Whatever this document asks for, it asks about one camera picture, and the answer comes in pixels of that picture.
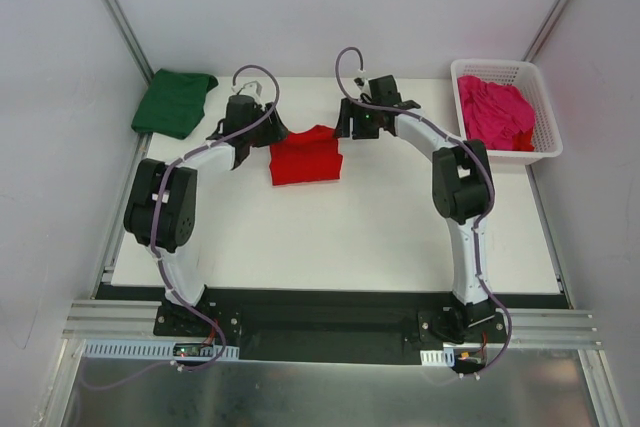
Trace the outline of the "red t shirt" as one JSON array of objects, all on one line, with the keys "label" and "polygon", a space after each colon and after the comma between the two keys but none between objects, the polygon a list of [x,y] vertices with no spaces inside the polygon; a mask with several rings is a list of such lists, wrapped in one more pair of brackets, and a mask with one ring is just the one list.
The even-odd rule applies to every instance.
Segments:
[{"label": "red t shirt", "polygon": [[273,186],[337,181],[343,156],[334,129],[316,125],[301,133],[290,133],[270,146],[269,164]]}]

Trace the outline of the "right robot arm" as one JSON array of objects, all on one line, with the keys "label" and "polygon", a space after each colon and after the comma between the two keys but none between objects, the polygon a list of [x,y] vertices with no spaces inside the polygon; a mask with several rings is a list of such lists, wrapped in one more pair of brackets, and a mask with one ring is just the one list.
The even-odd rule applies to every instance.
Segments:
[{"label": "right robot arm", "polygon": [[486,147],[423,117],[419,104],[401,98],[391,75],[371,80],[360,75],[354,83],[360,95],[342,99],[336,136],[377,139],[384,130],[431,162],[432,199],[449,230],[454,280],[451,306],[429,322],[429,330],[444,342],[473,341],[496,313],[485,279],[486,217],[495,201]]}]

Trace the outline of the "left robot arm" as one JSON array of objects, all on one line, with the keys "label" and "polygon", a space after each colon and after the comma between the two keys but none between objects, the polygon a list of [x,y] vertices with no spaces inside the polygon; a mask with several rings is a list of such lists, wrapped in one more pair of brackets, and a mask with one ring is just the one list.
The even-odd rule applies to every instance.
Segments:
[{"label": "left robot arm", "polygon": [[176,321],[189,335],[205,333],[212,321],[209,308],[199,303],[206,290],[194,239],[199,186],[239,167],[253,147],[286,138],[277,104],[234,94],[224,118],[200,146],[171,162],[145,158],[137,166],[124,229],[155,261],[165,298],[181,307]]}]

